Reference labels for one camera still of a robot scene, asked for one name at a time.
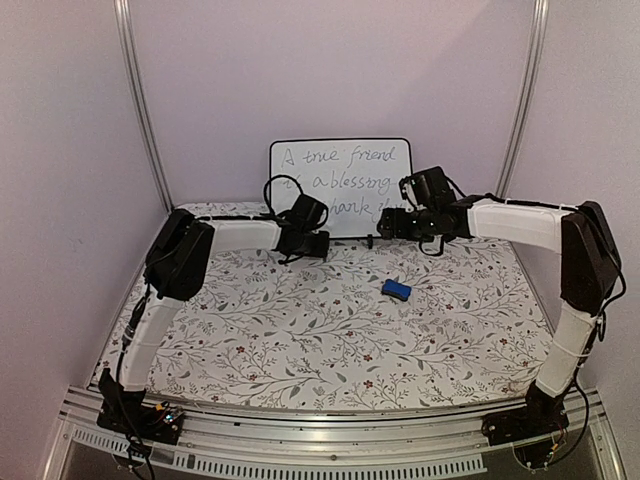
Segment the white whiteboard black frame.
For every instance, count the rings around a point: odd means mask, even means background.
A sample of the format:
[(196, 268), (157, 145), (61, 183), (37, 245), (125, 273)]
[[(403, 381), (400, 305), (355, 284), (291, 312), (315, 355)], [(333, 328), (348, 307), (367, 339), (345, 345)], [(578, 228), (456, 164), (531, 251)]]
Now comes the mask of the white whiteboard black frame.
[(376, 236), (386, 208), (404, 207), (399, 182), (413, 173), (404, 138), (280, 140), (269, 150), (271, 205), (278, 213), (306, 195), (328, 207), (336, 239)]

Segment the blue whiteboard eraser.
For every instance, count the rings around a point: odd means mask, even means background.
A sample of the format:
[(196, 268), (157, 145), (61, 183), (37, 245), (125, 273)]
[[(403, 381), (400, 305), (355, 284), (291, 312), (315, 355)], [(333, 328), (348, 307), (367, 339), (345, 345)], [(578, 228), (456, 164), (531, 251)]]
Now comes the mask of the blue whiteboard eraser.
[(407, 302), (410, 298), (412, 288), (395, 280), (387, 279), (381, 288), (381, 293), (385, 296)]

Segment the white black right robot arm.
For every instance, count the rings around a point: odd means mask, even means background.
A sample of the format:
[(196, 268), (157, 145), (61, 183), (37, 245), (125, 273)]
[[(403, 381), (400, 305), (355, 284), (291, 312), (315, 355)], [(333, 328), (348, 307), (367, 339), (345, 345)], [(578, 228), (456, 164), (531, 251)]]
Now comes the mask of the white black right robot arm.
[(602, 206), (577, 206), (471, 195), (437, 208), (386, 208), (376, 229), (384, 239), (430, 237), (504, 240), (560, 257), (561, 313), (534, 388), (557, 398), (588, 356), (607, 301), (621, 279), (621, 261)]

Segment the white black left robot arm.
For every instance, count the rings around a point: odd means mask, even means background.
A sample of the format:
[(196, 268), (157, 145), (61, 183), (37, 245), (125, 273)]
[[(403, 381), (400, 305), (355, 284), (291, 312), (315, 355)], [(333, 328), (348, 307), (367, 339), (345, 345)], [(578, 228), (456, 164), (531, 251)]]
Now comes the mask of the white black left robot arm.
[(183, 305), (203, 287), (210, 259), (224, 252), (274, 251), (285, 262), (324, 259), (326, 230), (266, 216), (198, 217), (176, 209), (166, 219), (145, 259), (145, 291), (123, 334), (124, 356), (116, 368), (125, 392), (145, 389), (166, 331)]

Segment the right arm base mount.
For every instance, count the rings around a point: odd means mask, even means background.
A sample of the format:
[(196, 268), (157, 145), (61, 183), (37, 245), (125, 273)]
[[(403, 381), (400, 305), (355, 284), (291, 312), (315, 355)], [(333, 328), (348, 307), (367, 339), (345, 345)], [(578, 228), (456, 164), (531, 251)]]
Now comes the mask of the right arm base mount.
[(522, 442), (514, 449), (518, 463), (530, 470), (548, 467), (565, 439), (569, 420), (566, 393), (550, 397), (532, 384), (525, 405), (485, 415), (481, 433), (490, 446)]

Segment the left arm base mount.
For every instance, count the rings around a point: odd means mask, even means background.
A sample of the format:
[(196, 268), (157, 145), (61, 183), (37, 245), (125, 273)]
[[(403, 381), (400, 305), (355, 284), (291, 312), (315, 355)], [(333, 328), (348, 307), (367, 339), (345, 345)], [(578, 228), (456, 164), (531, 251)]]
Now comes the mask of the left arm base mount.
[(121, 434), (140, 434), (143, 440), (176, 445), (184, 424), (184, 410), (168, 402), (154, 406), (143, 403), (145, 390), (125, 391), (111, 370), (102, 371), (99, 382), (102, 406), (97, 425)]

